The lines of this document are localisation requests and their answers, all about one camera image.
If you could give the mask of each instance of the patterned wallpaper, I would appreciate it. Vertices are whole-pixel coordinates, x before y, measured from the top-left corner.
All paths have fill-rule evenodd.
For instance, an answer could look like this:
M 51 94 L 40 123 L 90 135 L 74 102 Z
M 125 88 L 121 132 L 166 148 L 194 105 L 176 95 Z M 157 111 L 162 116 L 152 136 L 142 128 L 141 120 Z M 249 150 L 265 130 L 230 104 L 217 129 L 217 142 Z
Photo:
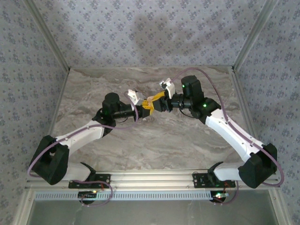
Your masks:
M 239 70 L 259 137 L 278 148 L 282 190 L 300 224 L 300 2 L 280 0 Z
M 70 67 L 233 65 L 264 0 L 34 0 Z
M 0 1 L 0 224 L 10 224 L 28 163 L 66 73 L 21 0 Z

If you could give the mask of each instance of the purple cable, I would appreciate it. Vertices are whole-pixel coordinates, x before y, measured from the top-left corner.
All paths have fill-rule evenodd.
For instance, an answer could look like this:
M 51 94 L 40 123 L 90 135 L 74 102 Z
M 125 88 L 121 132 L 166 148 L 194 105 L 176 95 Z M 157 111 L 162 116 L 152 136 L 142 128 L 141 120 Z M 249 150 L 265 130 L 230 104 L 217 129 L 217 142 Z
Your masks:
M 109 183 L 107 183 L 107 182 L 100 181 L 100 180 L 97 180 L 97 181 L 80 181 L 80 180 L 74 180 L 73 182 L 80 183 L 80 184 L 95 184 L 95 183 L 105 184 L 105 185 L 107 185 L 107 186 L 109 187 L 109 189 L 111 190 L 111 193 L 110 193 L 109 197 L 105 200 L 105 202 L 100 203 L 100 204 L 94 204 L 94 205 L 87 205 L 87 204 L 84 204 L 84 203 L 83 203 L 83 199 L 84 199 L 88 194 L 83 195 L 83 196 L 81 197 L 81 200 L 80 200 L 82 206 L 86 206 L 86 207 L 97 207 L 97 206 L 102 206 L 102 205 L 107 204 L 107 203 L 111 200 L 111 198 L 113 197 L 113 188 L 112 188 L 112 186 L 111 186 Z
M 91 125 L 89 126 L 89 128 L 98 128 L 98 127 L 103 127 L 103 128 L 109 128 L 109 129 L 117 129 L 117 130 L 126 130 L 126 129 L 129 129 L 129 128 L 132 128 L 133 126 L 135 126 L 137 124 L 137 121 L 139 119 L 139 113 L 137 111 L 137 108 L 135 106 L 135 104 L 131 101 L 131 99 L 126 95 L 126 93 L 124 93 L 125 97 L 130 101 L 131 105 L 133 106 L 134 110 L 135 110 L 135 114 L 136 114 L 136 118 L 135 118 L 135 122 L 134 124 L 132 124 L 131 126 L 129 127 L 111 127 L 111 126 L 107 126 L 107 125 L 102 125 L 102 124 L 95 124 L 95 125 Z M 80 132 L 84 131 L 88 129 L 88 127 L 84 127 L 80 130 L 77 130 L 76 132 L 73 132 L 71 133 L 69 136 L 65 137 L 65 138 L 62 138 L 52 144 L 50 144 L 47 148 L 45 148 L 43 151 L 41 151 L 39 153 L 39 155 L 32 161 L 31 165 L 29 166 L 28 170 L 27 170 L 27 174 L 31 177 L 39 177 L 39 176 L 36 176 L 36 175 L 32 175 L 30 172 L 33 168 L 33 166 L 35 165 L 35 163 L 37 163 L 37 161 L 42 157 L 43 154 L 45 154 L 50 148 L 54 147 L 55 145 L 57 145 L 58 143 L 64 141 L 66 138 L 71 138 L 73 137 L 74 135 L 76 134 L 79 134 Z
M 196 67 L 190 67 L 190 68 L 187 68 L 187 69 L 185 69 L 185 70 L 182 70 L 182 71 L 181 71 L 180 73 L 178 73 L 178 74 L 176 75 L 176 77 L 174 77 L 170 82 L 171 82 L 171 83 L 174 82 L 180 75 L 182 75 L 183 73 L 185 73 L 185 72 L 187 72 L 187 71 L 189 71 L 189 70 L 198 70 L 198 71 L 200 71 L 201 73 L 203 73 L 203 74 L 206 76 L 206 78 L 207 78 L 207 79 L 209 80 L 209 82 L 211 83 L 212 87 L 214 88 L 214 90 L 215 90 L 215 92 L 216 92 L 216 94 L 217 94 L 217 96 L 218 96 L 218 98 L 219 98 L 219 100 L 220 100 L 221 108 L 222 108 L 223 115 L 224 115 L 224 118 L 225 118 L 226 122 L 228 123 L 228 125 L 229 125 L 229 126 L 230 126 L 230 127 L 231 127 L 231 128 L 232 128 L 232 129 L 233 129 L 233 130 L 241 137 L 241 138 L 243 138 L 246 142 L 248 142 L 248 143 L 251 144 L 252 141 L 251 141 L 250 139 L 248 139 L 246 136 L 244 136 L 240 131 L 238 131 L 238 130 L 235 128 L 235 126 L 234 126 L 230 121 L 228 121 L 228 116 L 227 116 L 227 113 L 226 113 L 225 106 L 224 106 L 223 100 L 222 100 L 222 98 L 221 98 L 221 95 L 220 95 L 220 93 L 219 93 L 219 91 L 217 90 L 215 84 L 213 83 L 213 81 L 211 80 L 211 78 L 208 76 L 207 73 L 205 73 L 203 70 L 201 70 L 201 69 L 199 69 L 199 68 L 196 68 Z M 262 151 L 267 157 L 269 157 L 269 158 L 272 160 L 272 162 L 277 166 L 277 168 L 278 168 L 278 170 L 279 170 L 279 172 L 280 172 L 281 179 L 280 179 L 280 182 L 279 182 L 279 183 L 277 183 L 277 184 L 268 184 L 268 183 L 263 182 L 263 184 L 264 184 L 264 185 L 268 185 L 268 186 L 272 186 L 272 187 L 279 187 L 280 185 L 282 185 L 283 182 L 284 182 L 284 180 L 285 180 L 285 175 L 284 175 L 284 173 L 283 173 L 283 170 L 282 170 L 280 164 L 274 159 L 273 156 L 271 156 L 271 155 L 270 155 L 265 149 L 263 149 L 261 146 L 255 144 L 255 143 L 253 143 L 253 146 L 255 146 L 256 148 L 258 148 L 258 149 L 259 149 L 260 151 Z

